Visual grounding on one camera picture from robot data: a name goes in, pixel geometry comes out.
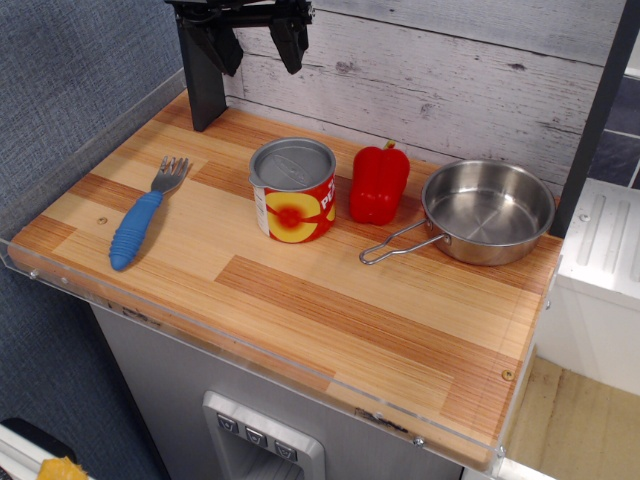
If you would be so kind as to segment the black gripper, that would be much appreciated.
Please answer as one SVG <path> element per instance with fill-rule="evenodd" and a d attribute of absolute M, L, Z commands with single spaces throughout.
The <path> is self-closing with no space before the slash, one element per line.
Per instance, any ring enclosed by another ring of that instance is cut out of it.
<path fill-rule="evenodd" d="M 167 1 L 167 4 L 188 20 L 185 22 L 188 34 L 224 75 L 233 77 L 243 59 L 239 40 L 233 29 L 225 25 L 269 25 L 288 73 L 294 75 L 302 68 L 309 47 L 307 25 L 314 16 L 310 1 Z"/>

